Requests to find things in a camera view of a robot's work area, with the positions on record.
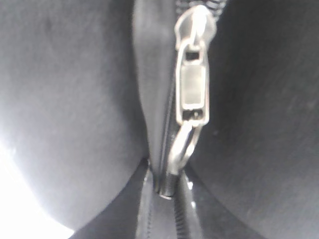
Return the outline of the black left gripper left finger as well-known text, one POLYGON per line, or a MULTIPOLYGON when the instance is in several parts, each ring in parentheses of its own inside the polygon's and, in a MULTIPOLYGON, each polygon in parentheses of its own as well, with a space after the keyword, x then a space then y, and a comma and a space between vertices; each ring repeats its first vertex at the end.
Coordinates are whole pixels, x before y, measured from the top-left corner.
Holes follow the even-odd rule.
POLYGON ((152 195, 149 162, 142 159, 118 196, 72 238, 147 239, 152 195))

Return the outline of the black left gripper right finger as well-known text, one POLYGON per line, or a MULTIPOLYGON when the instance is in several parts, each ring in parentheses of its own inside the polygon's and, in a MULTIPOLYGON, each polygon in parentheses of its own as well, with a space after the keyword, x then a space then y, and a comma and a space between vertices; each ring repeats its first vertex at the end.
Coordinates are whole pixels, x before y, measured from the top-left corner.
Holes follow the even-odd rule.
POLYGON ((174 195, 178 239, 263 239, 209 192, 192 167, 179 177, 174 195))

